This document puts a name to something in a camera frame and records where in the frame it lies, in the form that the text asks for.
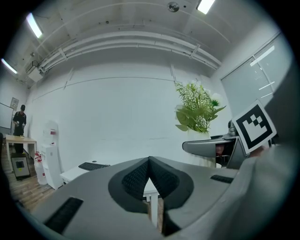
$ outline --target keyboard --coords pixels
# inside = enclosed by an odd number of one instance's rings
[[[110,165],[102,165],[102,164],[95,164],[95,163],[83,163],[83,164],[80,164],[78,167],[80,167],[84,170],[93,171],[93,170],[108,167],[108,166],[110,166]]]

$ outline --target potted plant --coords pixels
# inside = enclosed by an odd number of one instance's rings
[[[218,117],[217,113],[226,106],[220,107],[220,102],[211,97],[210,92],[203,86],[194,83],[183,85],[175,83],[176,91],[179,92],[182,105],[176,107],[176,118],[180,124],[176,125],[181,131],[187,131],[187,141],[210,139],[210,122]],[[189,154],[190,158],[198,161],[198,165],[215,166],[216,161],[206,157]]]

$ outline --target person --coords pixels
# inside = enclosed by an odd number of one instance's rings
[[[22,105],[21,110],[15,113],[13,118],[15,124],[14,136],[22,136],[24,134],[24,127],[26,125],[26,114],[24,111],[25,105]],[[23,153],[23,144],[15,143],[15,152]]]

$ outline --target white vase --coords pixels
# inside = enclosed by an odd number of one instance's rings
[[[199,133],[189,129],[187,131],[187,141],[199,141],[210,139],[209,133]],[[189,164],[205,166],[205,167],[216,167],[215,157],[202,157],[191,153],[186,153],[187,161]]]

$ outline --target wooden floor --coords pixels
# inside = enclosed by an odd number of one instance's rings
[[[10,153],[15,152],[14,147],[10,147]],[[17,181],[15,174],[10,171],[7,152],[5,145],[2,146],[2,167],[5,172],[11,195],[15,200],[18,200],[23,204],[24,208],[31,212],[37,205],[43,202],[48,196],[50,196],[55,190],[47,185],[39,185],[36,171],[34,170],[33,159],[30,159],[27,155],[30,177]],[[148,205],[149,217],[151,218],[150,202],[144,201]],[[158,218],[157,218],[157,229],[161,232],[163,224],[163,209],[164,203],[162,198],[158,199]]]

